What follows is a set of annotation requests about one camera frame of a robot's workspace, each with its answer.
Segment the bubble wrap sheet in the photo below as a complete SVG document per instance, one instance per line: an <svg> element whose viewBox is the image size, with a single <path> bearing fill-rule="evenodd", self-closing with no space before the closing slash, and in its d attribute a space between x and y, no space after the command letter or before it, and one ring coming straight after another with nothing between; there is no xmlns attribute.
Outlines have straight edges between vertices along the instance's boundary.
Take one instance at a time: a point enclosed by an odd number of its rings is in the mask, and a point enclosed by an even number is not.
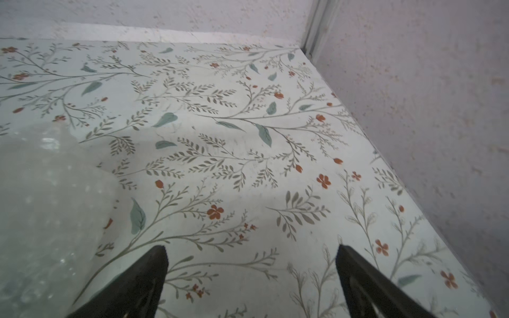
<svg viewBox="0 0 509 318"><path fill-rule="evenodd" d="M1 316L64 317L83 287L118 183L64 123L1 139Z"/></svg>

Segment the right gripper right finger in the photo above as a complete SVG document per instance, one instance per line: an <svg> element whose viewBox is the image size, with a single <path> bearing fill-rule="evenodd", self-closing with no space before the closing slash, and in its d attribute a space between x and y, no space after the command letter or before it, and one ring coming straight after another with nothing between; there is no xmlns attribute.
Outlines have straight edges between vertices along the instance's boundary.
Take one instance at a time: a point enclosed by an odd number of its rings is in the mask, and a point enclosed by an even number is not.
<svg viewBox="0 0 509 318"><path fill-rule="evenodd" d="M335 265L351 317L433 317L352 247L339 246Z"/></svg>

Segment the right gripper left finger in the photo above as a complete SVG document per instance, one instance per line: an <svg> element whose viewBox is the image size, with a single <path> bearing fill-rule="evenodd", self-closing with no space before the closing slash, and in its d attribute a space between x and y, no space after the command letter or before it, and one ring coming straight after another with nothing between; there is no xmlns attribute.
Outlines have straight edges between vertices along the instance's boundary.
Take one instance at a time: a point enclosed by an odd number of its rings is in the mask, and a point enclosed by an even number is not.
<svg viewBox="0 0 509 318"><path fill-rule="evenodd" d="M154 317L168 270L162 245L152 247L89 302L70 313L73 318Z"/></svg>

